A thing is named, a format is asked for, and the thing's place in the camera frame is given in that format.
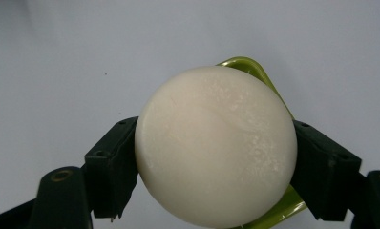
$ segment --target gray background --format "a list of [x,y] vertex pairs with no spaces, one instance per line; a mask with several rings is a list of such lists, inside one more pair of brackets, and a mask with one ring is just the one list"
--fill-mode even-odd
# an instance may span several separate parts
[[[80,166],[119,120],[184,70],[244,55],[295,117],[380,169],[380,1],[0,0],[0,213],[50,170]],[[349,228],[308,211],[276,228]],[[195,228],[140,181],[122,220]]]

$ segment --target foam ball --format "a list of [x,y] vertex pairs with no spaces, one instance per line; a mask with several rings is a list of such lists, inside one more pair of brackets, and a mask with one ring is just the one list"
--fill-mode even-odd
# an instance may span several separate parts
[[149,99],[136,159],[150,194],[195,225],[229,228],[267,212],[296,163],[292,119],[255,77],[226,67],[180,73]]

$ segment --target screw hole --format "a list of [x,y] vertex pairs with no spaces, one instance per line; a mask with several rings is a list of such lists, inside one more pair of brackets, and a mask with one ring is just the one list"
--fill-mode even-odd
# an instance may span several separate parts
[[71,170],[61,170],[51,176],[53,182],[60,182],[71,176],[73,172]]

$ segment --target white sphere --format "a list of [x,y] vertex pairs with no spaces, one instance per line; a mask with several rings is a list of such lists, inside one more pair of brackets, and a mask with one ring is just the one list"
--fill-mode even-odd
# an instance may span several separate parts
[[202,67],[164,83],[140,114],[137,167],[170,213],[214,228],[246,224],[283,195],[297,140],[283,102],[255,77]]

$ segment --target green object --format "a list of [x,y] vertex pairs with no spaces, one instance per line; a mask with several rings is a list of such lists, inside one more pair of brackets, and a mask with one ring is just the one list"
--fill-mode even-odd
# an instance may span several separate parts
[[[237,69],[237,70],[240,70],[240,71],[243,71],[245,73],[249,73],[255,76],[256,78],[261,80],[265,85],[267,85],[278,97],[280,97],[280,99],[282,99],[282,97],[277,92],[276,88],[274,87],[273,83],[271,83],[270,78],[264,72],[264,69],[262,68],[262,66],[258,62],[254,61],[253,59],[242,57],[242,56],[233,57],[233,58],[223,61],[222,63],[218,65]],[[288,108],[287,110],[290,113],[291,117],[294,119],[290,110]],[[306,209],[306,204],[300,198],[300,196],[297,194],[294,188],[291,185],[289,185],[287,190],[283,194],[282,198],[279,200],[279,202],[276,205],[274,205],[266,214],[264,214],[258,219],[255,219],[252,222],[247,223],[246,225],[242,225],[236,228],[237,229],[270,228],[278,224],[279,222],[285,219],[288,219],[291,216],[303,211],[304,209]]]

